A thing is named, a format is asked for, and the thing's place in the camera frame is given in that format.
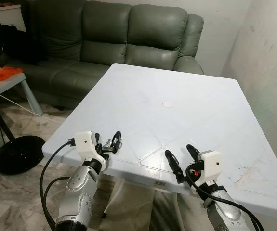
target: black round base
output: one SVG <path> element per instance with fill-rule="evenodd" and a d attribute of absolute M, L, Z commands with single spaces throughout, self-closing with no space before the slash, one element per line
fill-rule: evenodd
<path fill-rule="evenodd" d="M 37 136 L 22 136 L 15 145 L 8 142 L 0 148 L 0 173 L 7 175 L 26 172 L 43 159 L 45 141 Z"/>

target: white wall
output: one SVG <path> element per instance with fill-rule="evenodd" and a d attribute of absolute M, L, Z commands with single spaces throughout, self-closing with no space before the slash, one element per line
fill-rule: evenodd
<path fill-rule="evenodd" d="M 176 6 L 204 18 L 196 59 L 206 75 L 219 76 L 251 0 L 99 0 L 131 5 Z"/>
<path fill-rule="evenodd" d="M 253 1 L 222 75 L 238 80 L 277 157 L 276 0 Z"/>

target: tile floor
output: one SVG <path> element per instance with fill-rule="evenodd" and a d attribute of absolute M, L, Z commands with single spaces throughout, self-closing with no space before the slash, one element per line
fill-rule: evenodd
<path fill-rule="evenodd" d="M 18 103 L 30 108 L 24 100 Z M 57 110 L 41 104 L 49 119 L 62 123 L 71 110 Z M 42 117 L 34 116 L 16 105 L 0 101 L 0 112 L 16 136 L 37 135 L 47 140 L 60 126 Z M 15 175 L 0 174 L 0 231 L 50 230 L 43 215 L 39 180 L 45 160 L 32 170 Z M 70 176 L 74 167 L 51 163 L 45 174 L 44 183 L 61 176 Z M 108 211 L 106 219 L 101 213 L 108 203 L 114 186 L 114 178 L 102 176 L 95 195 L 94 211 L 90 231 L 178 231 L 172 194 L 155 192 L 145 187 L 125 184 L 116 202 Z M 65 181 L 52 186 L 47 197 L 51 215 L 58 216 L 58 205 L 65 191 Z M 179 207 L 187 231 L 212 231 L 206 212 L 197 198 L 178 196 Z"/>

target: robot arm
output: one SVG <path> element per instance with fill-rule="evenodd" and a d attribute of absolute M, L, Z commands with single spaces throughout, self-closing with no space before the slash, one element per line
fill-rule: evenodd
<path fill-rule="evenodd" d="M 97 190 L 100 171 L 105 170 L 109 155 L 116 153 L 121 144 L 118 131 L 104 148 L 98 144 L 99 135 L 91 131 L 75 134 L 74 140 L 83 164 L 79 166 L 66 184 L 66 194 L 59 207 L 55 231 L 86 231 L 93 210 L 93 197 Z"/>
<path fill-rule="evenodd" d="M 193 183 L 195 183 L 196 187 L 211 196 L 234 202 L 225 188 L 218 186 L 215 182 L 222 170 L 221 154 L 212 151 L 200 153 L 191 145 L 187 145 L 187 149 L 195 162 L 187 167 L 186 176 L 183 175 L 176 157 L 169 150 L 165 151 L 165 156 L 173 173 L 176 175 L 177 182 L 188 182 L 191 190 L 194 193 L 198 193 L 204 201 L 203 205 L 215 231 L 250 231 L 239 208 L 214 201 L 193 186 Z"/>

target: white plastic table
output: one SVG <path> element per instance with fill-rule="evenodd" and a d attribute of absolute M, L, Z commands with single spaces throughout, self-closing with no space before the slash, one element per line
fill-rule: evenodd
<path fill-rule="evenodd" d="M 20 73 L 14 76 L 11 76 L 9 79 L 6 79 L 4 81 L 0 81 L 0 94 L 5 92 L 6 90 L 12 88 L 13 86 L 17 84 L 21 84 L 23 91 L 29 101 L 30 107 L 36 114 L 43 114 L 43 111 L 41 110 L 36 98 L 34 97 L 30 87 L 28 86 L 26 82 L 26 76 L 24 73 Z M 3 140 L 0 135 L 0 147 L 3 145 Z"/>
<path fill-rule="evenodd" d="M 218 184 L 250 211 L 277 217 L 277 159 L 236 80 L 113 64 L 45 143 L 44 156 L 87 130 L 98 132 L 102 144 L 122 133 L 105 174 L 175 193 L 191 195 L 177 184 L 166 149 L 183 170 L 193 161 L 187 144 L 219 151 Z M 69 146 L 54 160 L 81 164 Z"/>

